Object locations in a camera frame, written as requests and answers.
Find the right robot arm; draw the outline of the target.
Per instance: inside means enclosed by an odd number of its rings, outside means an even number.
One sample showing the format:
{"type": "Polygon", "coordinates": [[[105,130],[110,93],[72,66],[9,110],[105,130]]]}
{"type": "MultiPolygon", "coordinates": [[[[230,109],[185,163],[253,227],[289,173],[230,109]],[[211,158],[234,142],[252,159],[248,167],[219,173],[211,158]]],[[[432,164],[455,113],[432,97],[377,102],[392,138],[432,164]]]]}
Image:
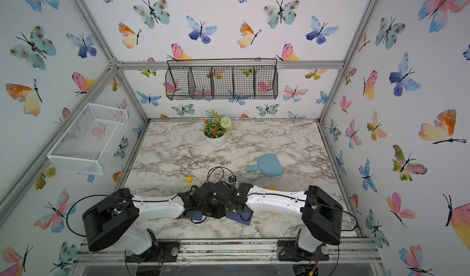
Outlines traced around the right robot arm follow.
{"type": "Polygon", "coordinates": [[[294,246],[280,247],[282,261],[289,256],[293,261],[309,257],[328,260],[328,246],[340,245],[343,215],[349,214],[338,201],[314,185],[304,191],[283,192],[252,184],[240,184],[237,189],[224,184],[222,189],[214,190],[213,195],[225,207],[227,216],[266,211],[302,220],[304,226],[297,233],[294,246]]]}

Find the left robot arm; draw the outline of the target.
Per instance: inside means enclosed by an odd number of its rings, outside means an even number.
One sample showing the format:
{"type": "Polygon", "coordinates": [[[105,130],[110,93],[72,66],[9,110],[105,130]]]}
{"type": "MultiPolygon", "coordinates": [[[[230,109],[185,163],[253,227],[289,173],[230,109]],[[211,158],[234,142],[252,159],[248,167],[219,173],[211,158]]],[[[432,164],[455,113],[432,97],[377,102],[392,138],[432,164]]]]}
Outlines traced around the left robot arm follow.
{"type": "Polygon", "coordinates": [[[230,207],[227,196],[236,186],[237,178],[225,167],[222,177],[209,179],[187,192],[167,197],[134,195],[129,189],[119,189],[111,195],[99,195],[97,204],[83,212],[84,234],[90,252],[109,248],[124,250],[124,259],[131,263],[171,263],[176,261],[180,244],[161,243],[150,228],[140,222],[161,218],[187,219],[199,225],[208,218],[226,217],[230,207]]]}

